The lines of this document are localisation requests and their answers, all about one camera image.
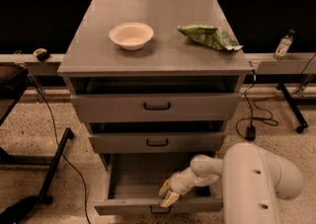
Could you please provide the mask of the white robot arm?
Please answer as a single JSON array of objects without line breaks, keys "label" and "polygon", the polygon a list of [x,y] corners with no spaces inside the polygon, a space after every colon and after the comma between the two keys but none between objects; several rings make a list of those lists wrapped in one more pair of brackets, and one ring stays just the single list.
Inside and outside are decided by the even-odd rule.
[{"label": "white robot arm", "polygon": [[278,202],[298,197],[303,177],[290,161],[250,143],[230,147],[222,159],[196,155],[159,191],[169,207],[194,187],[222,181],[225,224],[283,224]]}]

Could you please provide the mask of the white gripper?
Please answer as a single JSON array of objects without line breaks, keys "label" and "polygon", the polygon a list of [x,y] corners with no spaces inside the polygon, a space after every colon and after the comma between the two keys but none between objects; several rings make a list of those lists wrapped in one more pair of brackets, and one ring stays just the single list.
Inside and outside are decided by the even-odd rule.
[{"label": "white gripper", "polygon": [[206,187],[214,184],[218,179],[217,174],[198,172],[192,168],[176,172],[164,182],[159,190],[159,196],[164,198],[160,206],[167,208],[174,204],[180,195],[187,194],[193,187]]}]

